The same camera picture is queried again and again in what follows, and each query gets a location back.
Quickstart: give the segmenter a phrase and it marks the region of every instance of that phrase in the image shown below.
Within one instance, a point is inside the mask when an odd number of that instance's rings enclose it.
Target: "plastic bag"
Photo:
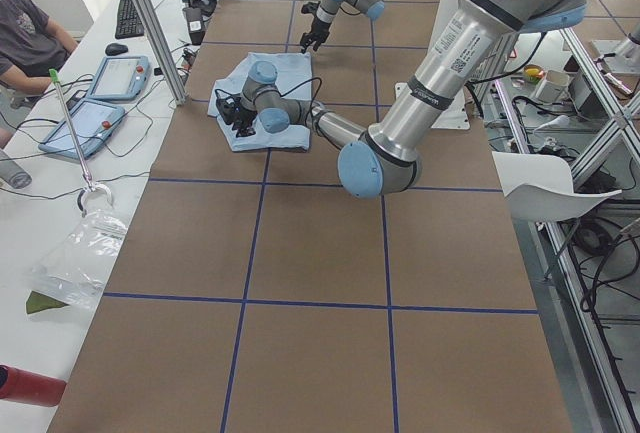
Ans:
[[[87,214],[58,247],[26,272],[28,286],[68,305],[95,309],[130,221],[113,211]]]

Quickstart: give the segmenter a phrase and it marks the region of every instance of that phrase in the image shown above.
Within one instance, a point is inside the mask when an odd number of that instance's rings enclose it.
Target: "black mouse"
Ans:
[[[127,45],[123,45],[122,43],[109,43],[104,49],[104,54],[107,56],[116,56],[126,53],[127,51],[129,51]]]

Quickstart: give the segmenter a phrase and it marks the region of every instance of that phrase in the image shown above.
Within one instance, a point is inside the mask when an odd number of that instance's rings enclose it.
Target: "black keyboard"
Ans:
[[[116,39],[133,38],[144,35],[144,27],[138,16],[133,0],[120,0],[116,25]]]

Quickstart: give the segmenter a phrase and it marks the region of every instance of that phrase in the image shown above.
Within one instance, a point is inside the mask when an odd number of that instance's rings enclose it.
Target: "white desk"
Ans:
[[[169,47],[174,49],[188,42],[189,35],[180,0],[152,2],[159,5],[156,13]],[[60,71],[63,83],[96,71],[104,57],[104,47],[116,41],[113,35],[117,7],[118,0],[112,0],[69,58]],[[127,44],[131,54],[147,55],[152,67],[158,66],[146,37],[118,42]],[[178,50],[174,57],[178,58],[180,55],[181,51]],[[151,76],[142,94],[160,78],[162,77]],[[79,88],[84,89],[86,86],[87,83],[80,84]],[[173,105],[171,92],[166,83],[162,82],[140,104],[140,108],[154,119],[146,139],[124,158],[117,158],[103,148],[89,159],[94,178],[101,180],[149,171],[169,126]],[[29,118],[62,119],[62,111],[55,95],[41,100],[33,108]],[[148,124],[149,120],[137,110],[131,111],[114,132],[109,147],[118,153],[128,150],[140,139]],[[27,131],[41,140],[51,129],[50,124],[43,125],[46,126],[29,127]],[[40,151],[32,139],[18,132],[7,146],[6,152],[12,157],[22,157]],[[19,160],[19,163],[33,178],[30,186],[19,190],[21,193],[54,196],[85,184],[77,163],[47,156]],[[146,181],[146,177],[141,177],[108,183],[114,194],[114,208],[133,214]],[[25,301],[29,290],[22,282],[21,273],[60,244],[80,221],[76,197],[77,194],[55,201],[34,200],[0,191],[0,363],[65,380],[71,373],[93,313],[66,307],[27,317]],[[103,195],[91,195],[87,206],[91,211],[107,205]],[[47,430],[54,413],[55,408],[0,401],[0,429],[6,432],[42,433]]]

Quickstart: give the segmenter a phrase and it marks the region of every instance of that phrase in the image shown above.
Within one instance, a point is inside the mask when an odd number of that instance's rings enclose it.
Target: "red can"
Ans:
[[[0,365],[0,400],[56,406],[67,382],[11,366]]]

